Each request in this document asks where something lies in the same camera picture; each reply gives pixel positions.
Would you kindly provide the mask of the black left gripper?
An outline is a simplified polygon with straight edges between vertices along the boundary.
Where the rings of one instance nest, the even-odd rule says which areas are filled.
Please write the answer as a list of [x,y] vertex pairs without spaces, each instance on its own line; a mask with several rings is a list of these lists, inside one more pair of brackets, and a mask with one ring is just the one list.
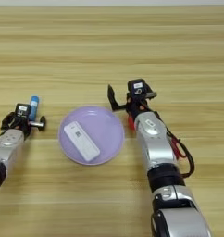
[[28,117],[19,117],[15,113],[9,113],[2,120],[1,129],[9,130],[15,129],[23,132],[25,137],[28,137],[31,134],[32,128],[37,128],[39,131],[44,131],[46,127],[46,118],[41,116],[40,122],[29,121]]

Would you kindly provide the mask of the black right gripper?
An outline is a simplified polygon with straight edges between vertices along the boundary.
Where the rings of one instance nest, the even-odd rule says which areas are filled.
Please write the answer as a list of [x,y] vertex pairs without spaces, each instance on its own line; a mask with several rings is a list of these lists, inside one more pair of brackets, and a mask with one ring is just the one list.
[[132,120],[136,120],[136,118],[150,110],[149,105],[147,104],[147,100],[151,100],[157,97],[157,93],[154,91],[146,91],[145,95],[131,95],[127,94],[127,101],[125,105],[118,106],[118,103],[115,99],[115,92],[111,85],[107,86],[107,98],[111,105],[113,111],[115,110],[125,110]]

